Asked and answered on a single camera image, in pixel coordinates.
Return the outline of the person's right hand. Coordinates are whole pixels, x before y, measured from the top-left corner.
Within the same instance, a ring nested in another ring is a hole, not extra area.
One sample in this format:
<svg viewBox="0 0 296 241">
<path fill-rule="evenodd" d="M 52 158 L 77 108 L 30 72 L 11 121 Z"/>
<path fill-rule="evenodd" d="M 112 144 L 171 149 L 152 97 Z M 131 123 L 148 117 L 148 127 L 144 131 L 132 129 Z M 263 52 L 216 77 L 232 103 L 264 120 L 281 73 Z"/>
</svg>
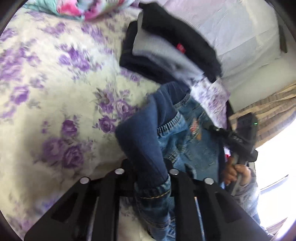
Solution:
<svg viewBox="0 0 296 241">
<path fill-rule="evenodd" d="M 223 181 L 225 185 L 229 185 L 231 182 L 237 181 L 238 175 L 241 175 L 240 185 L 244 186 L 251 181 L 251 170 L 241 164 L 233 164 L 234 158 L 228 157 L 225 169 L 223 171 Z"/>
</svg>

